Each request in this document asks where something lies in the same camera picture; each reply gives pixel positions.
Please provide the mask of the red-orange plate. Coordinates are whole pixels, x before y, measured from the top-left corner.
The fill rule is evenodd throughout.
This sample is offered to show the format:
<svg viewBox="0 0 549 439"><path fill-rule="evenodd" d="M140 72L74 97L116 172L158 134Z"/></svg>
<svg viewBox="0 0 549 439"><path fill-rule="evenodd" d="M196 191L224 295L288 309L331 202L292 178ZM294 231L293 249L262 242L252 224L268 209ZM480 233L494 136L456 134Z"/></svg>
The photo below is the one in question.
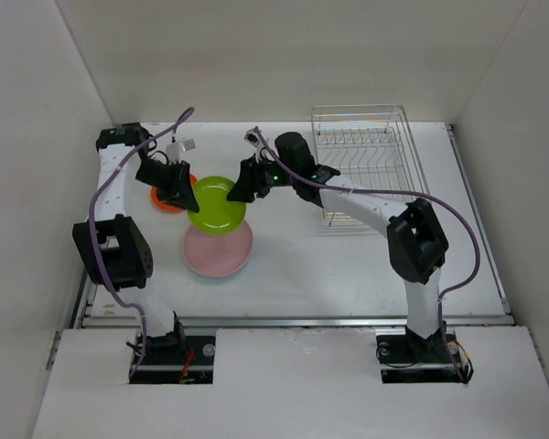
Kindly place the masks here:
<svg viewBox="0 0 549 439"><path fill-rule="evenodd" d="M153 196L153 200L156 201L157 205L162 205L165 208L181 209L179 207L168 205L164 202L164 193L167 187L171 183L171 178L172 178L172 171L169 171L168 173L160 173L154 177L154 183L152 184L152 187L153 187L153 191L155 192L155 195Z"/></svg>

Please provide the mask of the green plate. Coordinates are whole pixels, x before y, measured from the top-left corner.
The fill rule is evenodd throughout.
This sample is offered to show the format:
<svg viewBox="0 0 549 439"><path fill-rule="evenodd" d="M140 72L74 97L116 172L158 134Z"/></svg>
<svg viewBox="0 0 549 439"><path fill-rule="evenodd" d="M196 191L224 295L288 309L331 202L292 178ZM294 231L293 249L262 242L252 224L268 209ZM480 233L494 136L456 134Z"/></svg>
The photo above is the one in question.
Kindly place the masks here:
<svg viewBox="0 0 549 439"><path fill-rule="evenodd" d="M191 225L209 235L224 235L242 225L246 204L229 201L227 196L234 182L227 177L210 176L193 185L193 193L199 206L198 212L189 211Z"/></svg>

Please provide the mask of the pink plate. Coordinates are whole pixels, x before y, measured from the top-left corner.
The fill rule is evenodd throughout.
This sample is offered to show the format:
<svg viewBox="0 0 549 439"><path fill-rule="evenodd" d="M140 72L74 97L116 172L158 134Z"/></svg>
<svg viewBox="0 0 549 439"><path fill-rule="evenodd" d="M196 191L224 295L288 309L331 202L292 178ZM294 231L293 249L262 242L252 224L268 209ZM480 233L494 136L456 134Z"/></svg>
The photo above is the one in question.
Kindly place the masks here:
<svg viewBox="0 0 549 439"><path fill-rule="evenodd" d="M248 262L252 250L253 232L247 221L223 235L210 235L189 226L181 241L187 267L212 279L237 273Z"/></svg>

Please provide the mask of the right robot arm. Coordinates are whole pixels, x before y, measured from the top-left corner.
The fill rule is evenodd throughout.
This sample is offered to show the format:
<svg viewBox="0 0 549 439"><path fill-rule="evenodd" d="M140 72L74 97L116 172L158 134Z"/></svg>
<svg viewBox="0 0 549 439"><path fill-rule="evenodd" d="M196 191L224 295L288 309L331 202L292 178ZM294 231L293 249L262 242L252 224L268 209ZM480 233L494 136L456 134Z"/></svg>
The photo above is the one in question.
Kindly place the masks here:
<svg viewBox="0 0 549 439"><path fill-rule="evenodd" d="M387 240L391 267L404 281L407 353L418 360L435 354L437 335L443 332L438 311L440 269L449 244L431 203L365 192L337 169L317 163L307 140L297 132L276 138L276 155L270 155L258 128L249 130L244 139L255 151L242 160L227 199L252 203L274 187L291 187L305 202L345 214L379 232Z"/></svg>

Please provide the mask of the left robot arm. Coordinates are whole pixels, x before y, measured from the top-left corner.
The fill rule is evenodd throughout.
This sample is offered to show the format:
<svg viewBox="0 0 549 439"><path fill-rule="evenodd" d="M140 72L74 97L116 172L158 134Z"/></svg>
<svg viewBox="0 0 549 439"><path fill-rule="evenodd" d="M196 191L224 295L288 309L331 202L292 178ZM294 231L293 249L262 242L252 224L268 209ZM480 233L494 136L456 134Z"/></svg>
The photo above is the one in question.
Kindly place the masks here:
<svg viewBox="0 0 549 439"><path fill-rule="evenodd" d="M95 148L100 169L85 221L72 226L72 239L94 284L103 286L123 309L140 319L136 352L150 350L145 304L120 296L124 289L143 289L154 271L152 249L130 215L133 183L154 189L160 202L172 208L199 212L190 165L185 161L153 158L159 136L140 123L124 123L101 130Z"/></svg>

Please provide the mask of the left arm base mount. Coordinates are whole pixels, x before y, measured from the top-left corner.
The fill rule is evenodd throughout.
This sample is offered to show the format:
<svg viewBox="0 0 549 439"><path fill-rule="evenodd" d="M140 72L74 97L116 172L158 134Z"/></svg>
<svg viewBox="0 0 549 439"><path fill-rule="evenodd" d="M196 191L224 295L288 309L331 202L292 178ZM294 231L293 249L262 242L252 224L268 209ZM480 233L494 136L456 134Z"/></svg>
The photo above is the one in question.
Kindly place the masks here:
<svg viewBox="0 0 549 439"><path fill-rule="evenodd" d="M147 340L146 354L130 384L197 385L213 382L216 337L186 336L178 345L175 339L161 337Z"/></svg>

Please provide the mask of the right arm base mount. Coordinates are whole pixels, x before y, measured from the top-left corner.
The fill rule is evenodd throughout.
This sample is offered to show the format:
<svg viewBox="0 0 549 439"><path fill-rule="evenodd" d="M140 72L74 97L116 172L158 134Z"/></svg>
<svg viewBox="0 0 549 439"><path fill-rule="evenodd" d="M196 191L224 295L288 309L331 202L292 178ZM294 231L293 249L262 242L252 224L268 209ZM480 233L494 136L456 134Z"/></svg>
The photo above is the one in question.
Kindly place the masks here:
<svg viewBox="0 0 549 439"><path fill-rule="evenodd" d="M436 334L422 339L414 334L376 336L376 358L384 384L469 384L474 375L472 361L454 334L447 343Z"/></svg>

